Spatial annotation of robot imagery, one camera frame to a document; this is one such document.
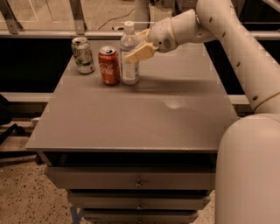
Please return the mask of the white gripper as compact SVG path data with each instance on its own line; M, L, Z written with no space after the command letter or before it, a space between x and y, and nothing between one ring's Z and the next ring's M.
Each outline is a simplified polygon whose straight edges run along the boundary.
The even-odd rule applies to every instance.
M151 29L140 31L137 37L140 42L147 43L140 43L128 50L124 58L129 63L150 59L155 55L156 51L168 53L178 47L170 17L156 22Z

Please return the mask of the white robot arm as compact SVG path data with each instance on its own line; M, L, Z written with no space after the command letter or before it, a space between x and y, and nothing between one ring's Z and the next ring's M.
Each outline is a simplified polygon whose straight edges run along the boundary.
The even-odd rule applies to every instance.
M131 62L184 43L220 41L254 113L220 140L215 224L280 224L280 67L242 25L231 0L198 0L195 9L138 36L127 56Z

